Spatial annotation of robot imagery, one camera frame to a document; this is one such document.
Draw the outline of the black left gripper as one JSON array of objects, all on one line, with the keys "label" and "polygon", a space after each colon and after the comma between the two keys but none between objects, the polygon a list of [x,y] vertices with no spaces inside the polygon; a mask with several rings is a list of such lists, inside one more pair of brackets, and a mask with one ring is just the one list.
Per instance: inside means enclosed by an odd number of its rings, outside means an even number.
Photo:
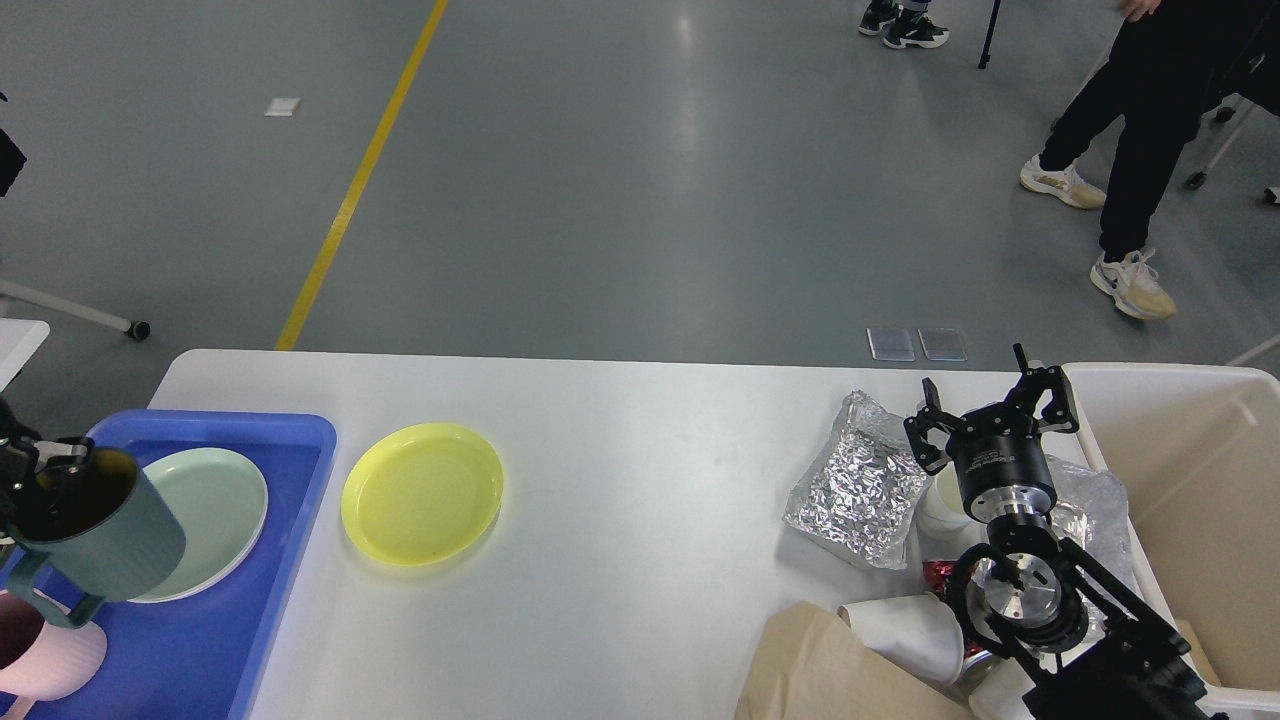
[{"label": "black left gripper", "polygon": [[41,500],[35,473],[78,471],[91,462],[93,441],[83,436],[41,439],[17,419],[6,400],[1,401],[1,525],[3,543],[8,543]]}]

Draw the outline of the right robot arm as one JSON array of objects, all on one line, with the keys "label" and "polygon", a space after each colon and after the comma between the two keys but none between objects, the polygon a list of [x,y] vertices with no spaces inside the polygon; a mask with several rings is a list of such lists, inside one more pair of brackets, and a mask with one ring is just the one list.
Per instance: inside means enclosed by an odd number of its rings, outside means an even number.
[{"label": "right robot arm", "polygon": [[947,413],[932,379],[904,429],[919,466],[952,468],[964,512],[986,539],[959,556],[945,601],[961,630],[1014,661],[1036,719],[1202,719],[1207,688],[1189,642],[1079,543],[1055,533],[1059,492],[1042,447],[1076,433],[1060,366],[1032,366],[1015,345],[1018,382],[995,404]]}]

